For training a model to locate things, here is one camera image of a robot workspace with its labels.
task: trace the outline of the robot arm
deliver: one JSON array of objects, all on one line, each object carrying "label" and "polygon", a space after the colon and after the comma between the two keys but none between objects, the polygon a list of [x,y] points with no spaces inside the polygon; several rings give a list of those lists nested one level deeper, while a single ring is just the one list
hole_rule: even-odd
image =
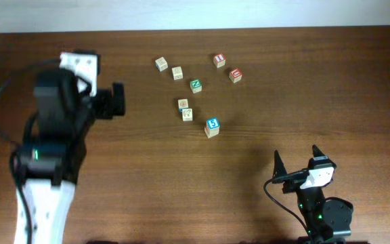
[{"label": "robot arm", "polygon": [[[100,59],[63,53],[60,68],[37,76],[38,112],[26,123],[22,145],[12,154],[17,186],[15,244],[60,244],[85,155],[85,136],[96,119],[125,114],[122,84],[96,90]],[[32,135],[37,121],[39,133]]]},{"label": "robot arm", "polygon": [[345,237],[351,235],[353,205],[340,198],[324,197],[322,187],[333,181],[332,177],[337,165],[316,145],[313,145],[312,151],[313,158],[309,160],[308,167],[290,174],[286,172],[278,151],[275,151],[274,174],[273,178],[266,182],[265,192],[272,199],[266,189],[267,184],[272,182],[282,183],[284,194],[292,192],[297,194],[297,205],[306,224],[289,209],[281,204],[278,205],[296,217],[307,231],[308,237],[299,238],[299,243],[345,244]]}]

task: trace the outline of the white wall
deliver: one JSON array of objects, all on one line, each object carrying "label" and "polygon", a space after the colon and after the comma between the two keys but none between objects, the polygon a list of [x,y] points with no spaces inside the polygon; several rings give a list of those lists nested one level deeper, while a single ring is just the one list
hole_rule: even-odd
[{"label": "white wall", "polygon": [[390,0],[0,0],[0,33],[390,24]]}]

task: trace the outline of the white bracket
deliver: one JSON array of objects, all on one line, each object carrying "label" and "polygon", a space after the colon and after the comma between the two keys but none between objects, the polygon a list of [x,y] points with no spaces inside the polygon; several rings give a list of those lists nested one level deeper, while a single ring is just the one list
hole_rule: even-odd
[{"label": "white bracket", "polygon": [[[91,83],[90,96],[94,97],[98,90],[98,57],[93,54],[72,54],[62,52],[60,55],[60,68],[71,70],[74,75],[80,76]],[[79,92],[87,86],[78,81]]]},{"label": "white bracket", "polygon": [[[61,244],[67,213],[74,197],[75,185],[63,180],[52,186],[51,180],[28,179],[22,186],[32,222],[32,243]],[[18,222],[14,244],[25,244],[27,239],[26,214],[18,198]]]},{"label": "white bracket", "polygon": [[[314,157],[314,161],[328,159],[327,156]],[[309,175],[306,178],[306,182],[301,185],[301,189],[324,186],[332,180],[333,167],[325,167],[322,169],[311,169]]]}]

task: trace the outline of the wood grain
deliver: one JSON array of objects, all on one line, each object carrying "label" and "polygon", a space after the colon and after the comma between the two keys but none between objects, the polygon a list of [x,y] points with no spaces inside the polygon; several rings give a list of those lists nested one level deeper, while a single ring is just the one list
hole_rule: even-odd
[{"label": "wood grain", "polygon": [[[238,243],[296,239],[299,223],[262,190],[278,149],[288,171],[311,145],[337,163],[326,196],[355,206],[352,241],[390,243],[390,26],[0,35],[4,74],[75,48],[102,55],[100,87],[123,81],[127,115],[97,121],[64,243]],[[213,54],[226,66],[216,69]],[[183,68],[158,72],[154,60]],[[233,84],[228,71],[239,68]],[[200,79],[193,94],[189,80]],[[19,140],[35,109],[34,74],[5,91],[4,129]],[[177,99],[194,121],[183,122]],[[210,140],[203,125],[217,117]],[[11,243],[16,200],[0,141],[0,243]],[[296,196],[272,194],[297,211]]]}]

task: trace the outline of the toy block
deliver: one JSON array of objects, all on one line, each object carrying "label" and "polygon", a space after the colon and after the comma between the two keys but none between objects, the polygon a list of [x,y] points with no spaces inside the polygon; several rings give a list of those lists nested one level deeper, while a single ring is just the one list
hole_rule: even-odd
[{"label": "toy block", "polygon": [[183,79],[183,71],[181,70],[181,67],[175,67],[173,69],[173,76],[174,76],[174,81],[177,79]]},{"label": "toy block", "polygon": [[213,62],[215,63],[216,68],[222,67],[225,65],[225,56],[223,54],[217,54],[213,58]]},{"label": "toy block", "polygon": [[195,80],[190,82],[190,89],[192,90],[193,93],[201,92],[202,90],[202,85],[200,80]]},{"label": "toy block", "polygon": [[156,68],[162,72],[168,68],[168,63],[167,61],[162,57],[156,60]]},{"label": "toy block", "polygon": [[230,79],[234,83],[241,80],[242,76],[243,76],[243,74],[238,68],[231,70],[231,72],[230,72]]},{"label": "toy block", "polygon": [[210,136],[219,134],[219,120],[217,118],[207,119],[206,129]]},{"label": "toy block", "polygon": [[179,103],[179,111],[181,112],[182,109],[184,108],[189,108],[189,103],[187,99],[180,99],[178,101]]},{"label": "toy block", "polygon": [[192,121],[192,109],[191,108],[183,108],[181,110],[181,114],[183,116],[183,121]]},{"label": "toy block", "polygon": [[204,126],[204,132],[206,133],[206,136],[207,136],[208,139],[212,138],[213,136],[217,136],[217,134],[219,134],[219,133],[210,134],[210,133],[207,131],[207,126]]}]

